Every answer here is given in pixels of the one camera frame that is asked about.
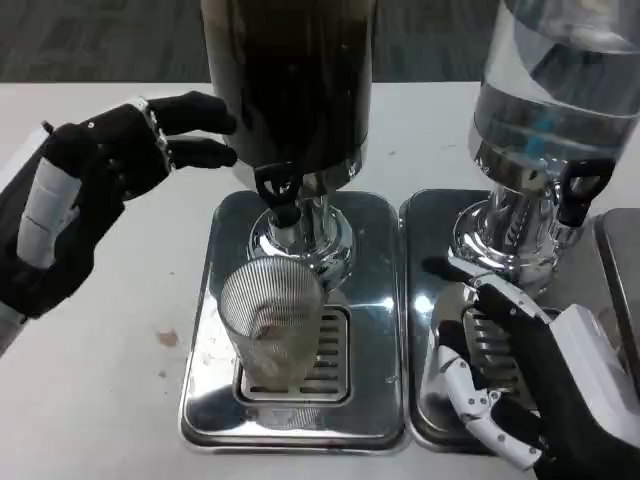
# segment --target robotic hand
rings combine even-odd
[[[542,479],[640,475],[640,401],[593,314],[572,305],[556,318],[495,273],[456,257],[427,272],[475,292],[469,305],[509,335],[511,353],[538,407],[525,410],[471,361],[463,324],[438,328],[438,362],[451,403],[487,448]]]
[[[125,201],[174,168],[237,159],[212,139],[179,134],[231,134],[235,127],[222,100],[198,92],[135,99],[57,129],[43,123],[0,170],[0,355],[28,319],[84,282]]]

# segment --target stainless steel drip tray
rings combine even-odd
[[[404,438],[396,294],[397,218],[381,198],[339,192],[332,205],[355,234],[356,261],[329,295],[314,369],[288,391],[253,385],[217,309],[226,278],[247,261],[265,206],[252,192],[214,215],[196,329],[180,403],[180,429],[212,453],[379,453]]]
[[[458,215],[487,197],[488,192],[484,191],[425,190],[405,202],[400,211],[406,276],[407,323],[403,337],[408,362],[407,422],[417,441],[436,451],[484,453],[485,449],[458,419],[435,355],[434,307],[439,299],[439,308],[450,304],[451,313],[444,315],[453,320],[451,315],[460,314],[456,306],[464,295],[460,290],[463,287],[425,273],[421,264],[427,257],[447,255]]]
[[[471,298],[468,289],[430,275],[421,266],[426,257],[448,254],[458,215],[487,197],[488,192],[483,191],[425,190],[405,202],[400,212],[407,312],[403,325],[408,362],[406,411],[418,442],[431,450],[488,453],[464,428],[445,391],[434,335],[441,320],[462,322],[471,361],[476,367],[493,386],[507,389],[511,398],[526,408],[535,408],[510,355],[506,334],[490,318],[473,309],[466,310],[460,318],[461,305]],[[593,228],[588,228],[578,245],[563,259],[557,281],[537,299],[543,307],[555,310],[580,303],[594,312],[611,312],[610,296],[602,285],[606,285],[606,279],[593,237]],[[576,278],[588,278],[589,282],[576,282]]]

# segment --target black glove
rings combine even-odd
[[[148,102],[142,112],[126,104],[80,125],[55,130],[0,193],[0,301],[29,318],[51,310],[71,296],[93,269],[98,242],[125,209],[126,200],[153,189],[171,166],[232,166],[235,152],[212,139],[173,137],[193,130],[231,134],[236,122],[224,102],[199,92]],[[157,125],[149,122],[152,113]],[[161,135],[167,143],[158,142]],[[16,238],[37,166],[46,157],[82,186],[76,216],[59,234],[55,263],[37,269],[16,255]]]

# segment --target drip tray grate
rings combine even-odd
[[[240,393],[255,402],[336,403],[349,394],[349,314],[327,306],[322,314],[318,352],[305,381],[288,390],[272,390],[251,383],[242,367],[236,376]]]
[[[465,311],[463,324],[471,363],[487,378],[490,387],[503,390],[526,409],[535,410],[531,394],[511,354],[509,335],[475,308]]]

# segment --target black spigot handle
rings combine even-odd
[[[258,195],[276,216],[276,226],[286,228],[300,219],[295,202],[302,187],[302,176],[291,162],[274,163],[255,169],[254,177]]]
[[[616,161],[612,158],[569,161],[560,178],[558,221],[567,227],[578,228],[584,223],[591,202],[609,184]],[[588,185],[576,185],[576,180],[593,179]]]

